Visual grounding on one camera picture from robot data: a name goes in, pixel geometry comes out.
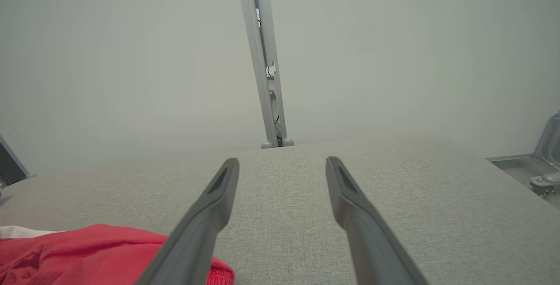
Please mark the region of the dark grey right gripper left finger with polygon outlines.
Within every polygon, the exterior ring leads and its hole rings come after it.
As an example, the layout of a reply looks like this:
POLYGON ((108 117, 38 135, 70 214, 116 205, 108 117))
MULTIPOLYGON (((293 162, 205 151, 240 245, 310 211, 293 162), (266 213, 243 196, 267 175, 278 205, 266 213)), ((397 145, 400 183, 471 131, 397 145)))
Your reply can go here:
POLYGON ((192 204, 136 285, 204 285, 218 233, 228 225, 239 161, 228 158, 192 204))

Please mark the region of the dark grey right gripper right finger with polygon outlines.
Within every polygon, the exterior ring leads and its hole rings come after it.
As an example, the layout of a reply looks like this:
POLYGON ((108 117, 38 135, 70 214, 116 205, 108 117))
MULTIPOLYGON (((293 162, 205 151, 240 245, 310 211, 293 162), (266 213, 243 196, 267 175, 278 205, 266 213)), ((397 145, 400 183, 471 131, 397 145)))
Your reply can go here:
POLYGON ((396 234, 362 192, 342 160, 326 159, 334 218, 347 235, 359 285, 427 285, 396 234))

